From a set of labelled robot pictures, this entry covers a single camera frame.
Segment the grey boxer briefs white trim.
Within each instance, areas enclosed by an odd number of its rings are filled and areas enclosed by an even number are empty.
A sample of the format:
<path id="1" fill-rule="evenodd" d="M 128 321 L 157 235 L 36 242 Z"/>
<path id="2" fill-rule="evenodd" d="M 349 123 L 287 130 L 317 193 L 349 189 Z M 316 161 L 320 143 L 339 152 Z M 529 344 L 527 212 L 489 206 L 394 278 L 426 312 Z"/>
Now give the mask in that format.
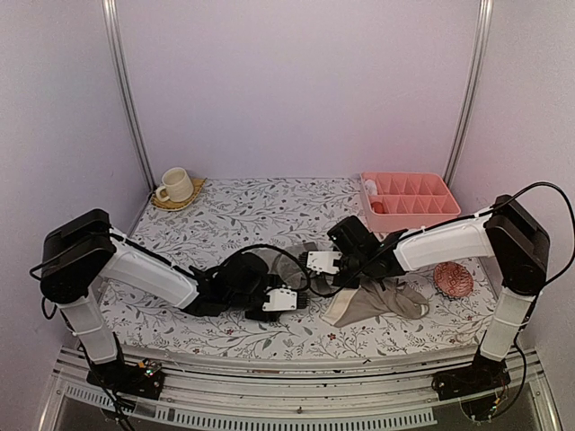
<path id="1" fill-rule="evenodd" d="M 303 242 L 286 247 L 285 251 L 299 258 L 300 254 L 305 251 L 324 251 L 328 250 L 329 245 L 325 242 Z M 261 249 L 253 252 L 262 258 L 270 269 L 271 274 L 276 274 L 290 287 L 301 290 L 305 287 L 305 276 L 299 266 L 287 256 L 273 250 Z M 322 295 L 332 291 L 327 276 L 318 276 L 310 272 L 311 287 L 313 290 Z"/>

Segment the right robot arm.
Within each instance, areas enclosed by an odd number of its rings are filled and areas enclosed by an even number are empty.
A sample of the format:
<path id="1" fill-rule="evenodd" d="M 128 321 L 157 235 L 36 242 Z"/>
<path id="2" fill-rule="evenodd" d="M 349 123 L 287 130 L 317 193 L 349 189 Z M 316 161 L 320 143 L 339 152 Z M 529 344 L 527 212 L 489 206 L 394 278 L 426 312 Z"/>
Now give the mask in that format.
<path id="1" fill-rule="evenodd" d="M 327 264 L 339 291 L 325 319 L 335 327 L 393 314 L 433 315 L 429 347 L 474 343 L 472 362 L 434 374 L 441 400 L 505 388 L 506 358 L 547 284 L 550 238 L 509 196 L 474 215 L 378 238 L 355 216 L 328 233 Z"/>

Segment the taupe underwear cream waistband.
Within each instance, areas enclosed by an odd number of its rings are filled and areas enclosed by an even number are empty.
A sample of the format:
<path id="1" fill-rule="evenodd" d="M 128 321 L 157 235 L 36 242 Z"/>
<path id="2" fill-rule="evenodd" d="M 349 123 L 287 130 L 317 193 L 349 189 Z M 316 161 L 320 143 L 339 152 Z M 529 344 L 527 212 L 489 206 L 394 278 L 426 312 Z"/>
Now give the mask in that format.
<path id="1" fill-rule="evenodd" d="M 342 328 L 387 313 L 418 320 L 429 313 L 429 301 L 400 278 L 381 282 L 365 278 L 357 289 L 345 288 L 336 294 L 322 320 Z"/>

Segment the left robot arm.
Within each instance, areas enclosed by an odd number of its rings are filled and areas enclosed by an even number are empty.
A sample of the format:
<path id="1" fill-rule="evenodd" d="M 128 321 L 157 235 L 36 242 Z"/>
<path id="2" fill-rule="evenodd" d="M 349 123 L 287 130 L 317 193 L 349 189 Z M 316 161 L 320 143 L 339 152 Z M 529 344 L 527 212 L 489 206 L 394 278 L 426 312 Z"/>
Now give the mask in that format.
<path id="1" fill-rule="evenodd" d="M 89 367 L 87 382 L 146 398 L 162 390 L 162 366 L 152 359 L 126 361 L 95 297 L 99 283 L 125 286 L 193 317 L 218 317 L 235 308 L 256 321 L 275 321 L 296 309 L 296 292 L 255 253 L 240 252 L 207 270 L 185 269 L 113 228 L 101 209 L 50 232 L 41 261 L 29 274 L 43 300 L 53 303 L 78 337 Z"/>

